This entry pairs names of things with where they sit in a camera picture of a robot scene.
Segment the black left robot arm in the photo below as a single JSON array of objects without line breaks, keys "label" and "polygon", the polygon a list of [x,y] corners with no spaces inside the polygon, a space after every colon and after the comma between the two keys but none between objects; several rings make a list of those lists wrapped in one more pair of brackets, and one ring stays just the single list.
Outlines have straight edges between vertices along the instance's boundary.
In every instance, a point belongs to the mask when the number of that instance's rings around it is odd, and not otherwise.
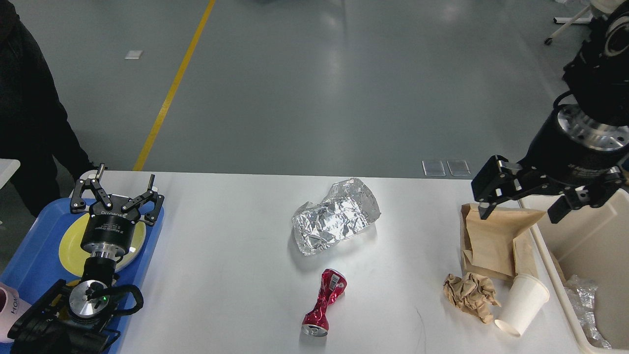
[{"label": "black left robot arm", "polygon": [[114,354],[155,249],[164,195],[108,193],[105,167],[41,211],[1,275],[3,354]]}]

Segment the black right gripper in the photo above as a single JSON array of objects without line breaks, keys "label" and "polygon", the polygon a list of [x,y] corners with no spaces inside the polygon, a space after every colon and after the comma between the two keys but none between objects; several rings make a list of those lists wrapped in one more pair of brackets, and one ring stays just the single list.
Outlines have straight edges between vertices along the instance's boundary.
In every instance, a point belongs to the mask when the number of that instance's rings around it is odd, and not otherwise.
[{"label": "black right gripper", "polygon": [[486,220],[508,200],[559,195],[548,209],[552,224],[582,207],[600,208],[627,182],[617,165],[628,155],[628,121],[602,123],[579,105],[556,107],[544,122],[521,164],[492,155],[472,180],[479,217]]}]

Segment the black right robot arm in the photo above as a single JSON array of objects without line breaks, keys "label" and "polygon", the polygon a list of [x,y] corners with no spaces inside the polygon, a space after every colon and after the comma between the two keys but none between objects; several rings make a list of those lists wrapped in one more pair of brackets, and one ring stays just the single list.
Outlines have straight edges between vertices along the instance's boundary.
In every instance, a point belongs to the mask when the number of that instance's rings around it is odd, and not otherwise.
[{"label": "black right robot arm", "polygon": [[557,196],[548,217],[599,208],[626,182],[628,156],[628,3],[597,20],[588,40],[564,67],[560,94],[524,158],[492,155],[471,183],[479,217],[530,195]]}]

